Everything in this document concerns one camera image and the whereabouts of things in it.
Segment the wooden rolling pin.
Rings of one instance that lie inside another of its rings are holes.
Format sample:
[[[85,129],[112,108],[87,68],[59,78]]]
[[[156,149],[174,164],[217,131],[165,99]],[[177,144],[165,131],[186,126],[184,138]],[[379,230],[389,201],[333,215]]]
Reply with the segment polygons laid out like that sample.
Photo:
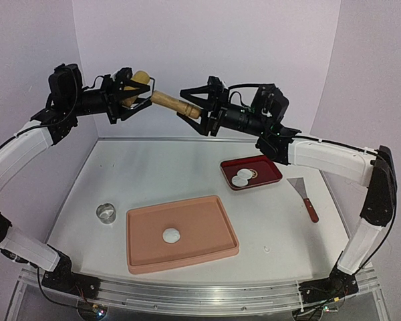
[[[151,77],[145,71],[139,70],[130,78],[130,80],[135,80],[137,82],[146,84],[149,78]],[[153,104],[174,110],[177,113],[183,114],[195,120],[200,118],[201,110],[199,107],[173,98],[172,96],[159,92],[158,90],[154,90],[152,92],[151,100]]]

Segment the pink plastic tray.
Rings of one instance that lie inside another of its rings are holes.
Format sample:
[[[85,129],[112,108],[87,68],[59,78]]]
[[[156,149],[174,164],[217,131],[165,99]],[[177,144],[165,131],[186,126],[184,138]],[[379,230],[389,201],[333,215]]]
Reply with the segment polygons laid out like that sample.
[[[164,242],[175,228],[180,240]],[[198,197],[129,210],[126,257],[131,274],[161,272],[235,256],[239,240],[221,199]]]

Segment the white dough piece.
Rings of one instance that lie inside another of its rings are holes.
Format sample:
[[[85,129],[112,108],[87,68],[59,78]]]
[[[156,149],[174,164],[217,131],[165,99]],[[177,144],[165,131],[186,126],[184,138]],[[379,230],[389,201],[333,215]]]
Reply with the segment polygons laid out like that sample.
[[[168,244],[174,244],[180,240],[180,232],[175,228],[168,228],[163,231],[162,238]]]

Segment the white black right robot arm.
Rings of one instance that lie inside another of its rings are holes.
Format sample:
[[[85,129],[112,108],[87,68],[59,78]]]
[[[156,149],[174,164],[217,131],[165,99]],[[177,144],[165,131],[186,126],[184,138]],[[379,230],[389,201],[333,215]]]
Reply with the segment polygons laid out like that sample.
[[[257,149],[275,163],[317,169],[366,187],[360,218],[329,276],[299,285],[305,304],[326,304],[356,294],[356,275],[378,252],[374,242],[381,230],[393,228],[396,218],[398,186],[391,150],[303,136],[282,125],[289,100],[275,84],[252,84],[252,103],[234,104],[232,95],[245,86],[227,87],[211,76],[204,86],[180,91],[181,98],[200,109],[200,122],[188,112],[178,116],[203,136],[216,136],[221,127],[250,134],[257,137]]]

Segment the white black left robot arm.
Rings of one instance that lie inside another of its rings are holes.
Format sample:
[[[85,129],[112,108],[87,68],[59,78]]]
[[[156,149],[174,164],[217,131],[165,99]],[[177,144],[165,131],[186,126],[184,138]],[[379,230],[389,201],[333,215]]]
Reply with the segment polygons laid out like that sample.
[[[155,80],[146,72],[122,68],[101,76],[101,85],[84,86],[77,64],[61,64],[49,76],[50,93],[45,108],[0,146],[0,192],[40,153],[62,141],[78,125],[78,118],[106,114],[110,124],[125,121],[149,107]],[[62,293],[94,299],[99,278],[72,271],[70,257],[32,238],[0,212],[0,253],[16,263],[26,263],[38,272],[41,286]]]

